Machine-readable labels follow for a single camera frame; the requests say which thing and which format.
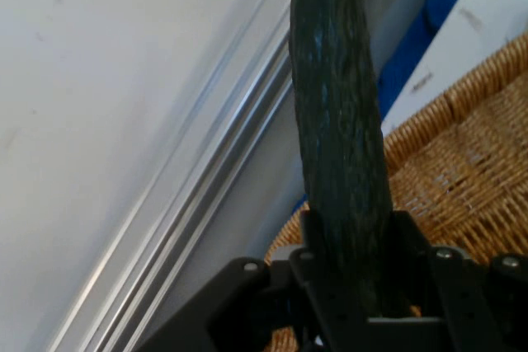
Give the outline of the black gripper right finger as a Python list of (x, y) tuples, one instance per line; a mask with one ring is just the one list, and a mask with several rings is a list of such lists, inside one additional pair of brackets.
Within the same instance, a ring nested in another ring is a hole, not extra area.
[(527, 349), (527, 257), (494, 256), (480, 265), (454, 246), (433, 246), (404, 211), (390, 215), (389, 273), (421, 310), (421, 337), (443, 351)]

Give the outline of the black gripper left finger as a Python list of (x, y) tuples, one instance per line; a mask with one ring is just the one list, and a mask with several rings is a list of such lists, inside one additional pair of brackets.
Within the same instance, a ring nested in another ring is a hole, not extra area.
[(229, 262), (166, 324), (142, 351), (262, 351), (273, 331), (291, 327), (303, 351), (366, 351), (366, 318), (357, 296), (330, 269), (323, 222), (301, 216), (304, 246), (270, 265)]

